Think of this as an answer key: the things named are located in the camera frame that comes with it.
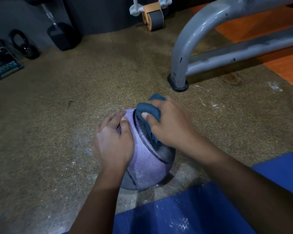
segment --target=orange floor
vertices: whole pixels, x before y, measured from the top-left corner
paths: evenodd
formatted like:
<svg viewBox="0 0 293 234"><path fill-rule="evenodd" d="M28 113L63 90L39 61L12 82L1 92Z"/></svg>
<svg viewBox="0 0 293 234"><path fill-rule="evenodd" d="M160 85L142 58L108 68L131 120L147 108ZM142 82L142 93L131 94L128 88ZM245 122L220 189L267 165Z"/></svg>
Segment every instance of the orange floor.
<svg viewBox="0 0 293 234"><path fill-rule="evenodd" d="M205 5L192 7L192 13L198 12ZM231 20L216 27L234 43L266 35L293 27L293 8L279 7L270 11L257 13ZM259 56L270 70L293 85L293 47Z"/></svg>

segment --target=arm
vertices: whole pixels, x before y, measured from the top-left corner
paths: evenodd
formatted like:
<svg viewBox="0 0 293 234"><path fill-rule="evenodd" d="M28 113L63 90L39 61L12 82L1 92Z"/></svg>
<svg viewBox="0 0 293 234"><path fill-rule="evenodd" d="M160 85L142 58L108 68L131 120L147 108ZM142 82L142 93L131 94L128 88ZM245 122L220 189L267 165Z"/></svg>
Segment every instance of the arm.
<svg viewBox="0 0 293 234"><path fill-rule="evenodd" d="M119 188L134 150L133 136L124 114L117 111L97 126L91 150L101 170L68 234L113 231ZM117 132L120 123L122 134Z"/></svg>
<svg viewBox="0 0 293 234"><path fill-rule="evenodd" d="M200 136L189 112L167 97L150 103L160 122L143 113L152 133L201 163L207 174L257 233L293 233L293 193L256 173Z"/></svg>

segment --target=dumbbell handle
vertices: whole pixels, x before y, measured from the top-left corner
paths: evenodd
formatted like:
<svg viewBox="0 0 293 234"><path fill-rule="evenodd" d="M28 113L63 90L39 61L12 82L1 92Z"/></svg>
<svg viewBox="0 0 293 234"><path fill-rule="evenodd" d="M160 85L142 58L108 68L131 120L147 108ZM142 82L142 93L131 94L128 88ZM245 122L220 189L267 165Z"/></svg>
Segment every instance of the dumbbell handle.
<svg viewBox="0 0 293 234"><path fill-rule="evenodd" d="M55 28L58 28L58 25L52 15L52 13L49 11L49 9L47 8L46 4L45 3L42 3L41 4L43 10L45 11L45 13L47 14L47 17L52 21L53 25Z"/></svg>

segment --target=blue yoga mat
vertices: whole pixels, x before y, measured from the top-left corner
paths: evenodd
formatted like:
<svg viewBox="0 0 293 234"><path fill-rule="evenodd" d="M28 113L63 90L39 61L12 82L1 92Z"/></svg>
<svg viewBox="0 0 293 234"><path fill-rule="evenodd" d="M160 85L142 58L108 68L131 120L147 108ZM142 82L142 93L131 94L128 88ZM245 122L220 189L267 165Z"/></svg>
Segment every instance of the blue yoga mat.
<svg viewBox="0 0 293 234"><path fill-rule="evenodd" d="M293 192L293 153L252 169ZM255 234L213 182L117 214L113 233Z"/></svg>

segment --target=hand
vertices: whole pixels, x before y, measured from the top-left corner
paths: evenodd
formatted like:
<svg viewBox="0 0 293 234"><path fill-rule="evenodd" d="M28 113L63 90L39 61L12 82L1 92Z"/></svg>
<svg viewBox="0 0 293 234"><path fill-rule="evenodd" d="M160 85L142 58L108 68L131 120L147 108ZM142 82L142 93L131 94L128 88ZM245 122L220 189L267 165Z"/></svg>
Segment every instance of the hand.
<svg viewBox="0 0 293 234"><path fill-rule="evenodd" d="M150 124L152 133L163 144L192 157L198 150L203 150L205 145L211 145L196 131L189 111L171 97L166 97L166 101L154 99L149 103L160 110L160 122L148 113L142 113L142 117Z"/></svg>
<svg viewBox="0 0 293 234"><path fill-rule="evenodd" d="M133 135L128 119L124 117L125 113L126 111L116 111L97 125L90 148L102 170L125 172L133 157ZM117 131L119 124L121 134Z"/></svg>

